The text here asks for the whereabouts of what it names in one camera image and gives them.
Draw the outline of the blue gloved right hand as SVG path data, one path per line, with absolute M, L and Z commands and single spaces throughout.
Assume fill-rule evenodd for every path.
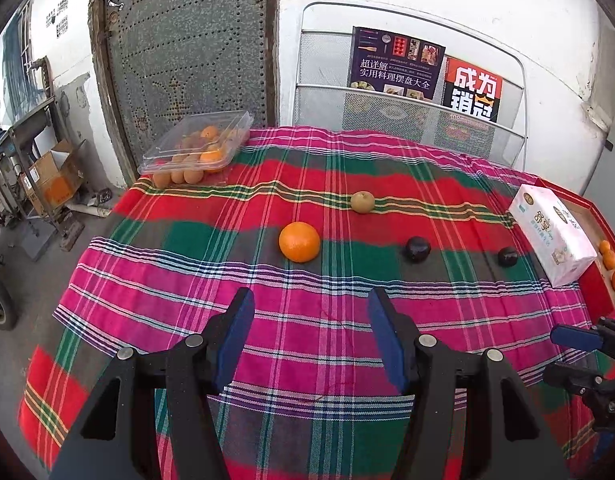
M 602 431 L 598 433 L 598 441 L 594 448 L 593 462 L 598 462 L 608 452 L 613 441 L 615 439 L 615 433 L 611 431 Z

